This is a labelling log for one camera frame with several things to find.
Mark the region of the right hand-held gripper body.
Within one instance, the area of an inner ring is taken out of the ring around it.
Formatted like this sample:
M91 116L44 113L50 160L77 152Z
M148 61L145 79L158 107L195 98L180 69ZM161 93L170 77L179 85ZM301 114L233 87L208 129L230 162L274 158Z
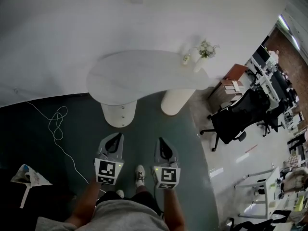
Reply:
M152 177L156 189L171 190L180 182L180 171L177 162L164 163L152 167Z

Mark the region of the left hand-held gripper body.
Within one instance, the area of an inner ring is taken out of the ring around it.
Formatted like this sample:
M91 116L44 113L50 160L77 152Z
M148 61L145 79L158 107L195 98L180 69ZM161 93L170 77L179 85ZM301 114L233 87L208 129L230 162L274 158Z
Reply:
M94 166L97 182L108 185L116 184L124 165L122 154L122 152L111 154L100 152L96 154Z

